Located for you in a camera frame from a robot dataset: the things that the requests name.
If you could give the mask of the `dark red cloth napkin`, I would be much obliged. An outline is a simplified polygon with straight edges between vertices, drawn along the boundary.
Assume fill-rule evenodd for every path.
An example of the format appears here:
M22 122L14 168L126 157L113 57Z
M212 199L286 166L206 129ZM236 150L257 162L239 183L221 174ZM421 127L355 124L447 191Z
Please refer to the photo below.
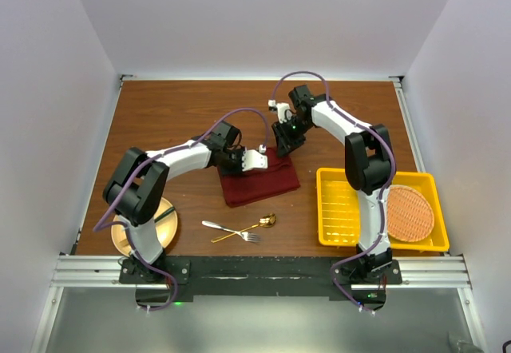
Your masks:
M300 187L295 166L289 156L278 157L277 148L267 149L268 168L241 174L225 174L218 168L220 185L228 207L236 208L265 200Z

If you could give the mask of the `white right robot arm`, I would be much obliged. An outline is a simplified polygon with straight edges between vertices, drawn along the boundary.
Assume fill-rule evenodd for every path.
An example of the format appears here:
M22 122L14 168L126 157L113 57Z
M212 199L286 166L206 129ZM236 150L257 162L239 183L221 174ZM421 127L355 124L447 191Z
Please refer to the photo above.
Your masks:
M390 135L385 125L370 125L341 109L328 93L314 95L306 85L289 93L291 104L268 101L276 113L272 124L277 155L302 146L309 129L325 129L344 146L345 176L358 197L360 236L357 254L342 263L353 267L352 278L367 284L380 278L392 263L387 231L387 201L396 173Z

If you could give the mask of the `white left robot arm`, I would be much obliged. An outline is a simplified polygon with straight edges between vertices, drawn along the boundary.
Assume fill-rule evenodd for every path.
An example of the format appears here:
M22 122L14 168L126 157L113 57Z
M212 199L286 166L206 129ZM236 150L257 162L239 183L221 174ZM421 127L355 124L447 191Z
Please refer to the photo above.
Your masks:
M239 172L241 137L238 128L221 121L209 134L169 149L126 151L103 191L109 209L94 229L107 228L106 218L116 214L112 224L124 229L130 246L129 273L148 283L170 281L155 220L165 185L174 177L212 166Z

